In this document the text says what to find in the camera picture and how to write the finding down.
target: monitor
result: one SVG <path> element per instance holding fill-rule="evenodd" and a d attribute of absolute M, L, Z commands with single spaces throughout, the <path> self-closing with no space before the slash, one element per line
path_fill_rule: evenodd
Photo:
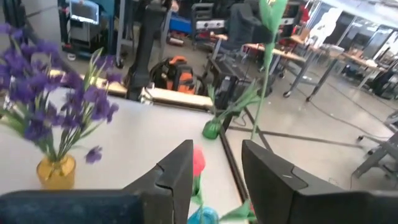
<path fill-rule="evenodd" d="M 88 0 L 70 0 L 70 19 L 98 25 L 100 23 L 100 6 Z"/>

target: floor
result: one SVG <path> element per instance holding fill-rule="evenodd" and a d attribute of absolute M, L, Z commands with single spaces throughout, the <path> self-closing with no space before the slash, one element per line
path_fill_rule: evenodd
<path fill-rule="evenodd" d="M 60 44 L 57 0 L 22 0 L 26 5 L 29 21 L 40 37 Z M 193 51 L 188 45 L 184 48 L 168 46 L 165 56 L 185 56 L 194 72 L 201 74 L 206 62 L 205 52 Z M 157 47 L 154 47 L 151 65 L 157 62 Z M 127 69 L 132 60 L 126 62 Z M 71 64 L 83 73 L 87 62 L 74 61 Z M 325 68 L 313 65 L 309 77 L 317 80 L 315 75 L 322 74 Z M 249 74 L 256 76 L 256 68 L 251 67 Z M 348 126 L 338 119 L 349 122 L 364 131 L 380 137 L 389 137 L 392 133 L 382 122 L 387 115 L 398 109 L 398 102 L 376 98 L 366 92 L 353 88 L 343 78 L 333 75 L 323 86 L 312 103 L 305 99 L 313 87 L 299 85 L 290 98 L 284 98 L 283 92 L 289 89 L 293 80 L 291 74 L 277 80 L 274 92 L 266 99 L 261 108 L 259 128 L 261 135 L 254 141 L 263 147 L 271 149 L 277 155 L 294 163 L 296 166 L 310 172 L 319 178 L 338 185 L 343 189 L 393 189 L 395 186 L 379 169 L 371 169 L 360 179 L 351 178 L 351 173 L 365 160 L 366 151 L 375 144 L 364 140 L 358 145 L 356 138 L 363 131 Z M 233 122 L 235 128 L 227 130 L 227 137 L 238 164 L 241 164 L 241 142 L 250 138 L 245 131 L 252 128 L 249 116 L 256 114 L 257 105 L 248 106 L 249 114 Z"/>

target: yellow vase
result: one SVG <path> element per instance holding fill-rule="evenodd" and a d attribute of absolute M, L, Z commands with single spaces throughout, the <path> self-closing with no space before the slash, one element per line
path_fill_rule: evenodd
<path fill-rule="evenodd" d="M 68 190 L 75 185 L 76 160 L 66 155 L 60 162 L 50 162 L 44 158 L 37 165 L 37 176 L 42 187 L 47 190 Z"/>

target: black monitor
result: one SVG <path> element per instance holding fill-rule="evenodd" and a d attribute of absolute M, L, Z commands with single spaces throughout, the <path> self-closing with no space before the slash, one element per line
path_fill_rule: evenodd
<path fill-rule="evenodd" d="M 70 0 L 70 19 L 98 25 L 100 23 L 100 6 L 89 0 Z"/>

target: green vase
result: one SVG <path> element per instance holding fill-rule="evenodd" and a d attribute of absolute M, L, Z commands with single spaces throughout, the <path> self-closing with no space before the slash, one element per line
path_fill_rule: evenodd
<path fill-rule="evenodd" d="M 221 125 L 221 121 L 218 120 L 207 121 L 201 133 L 207 139 L 216 139 L 220 133 Z"/>

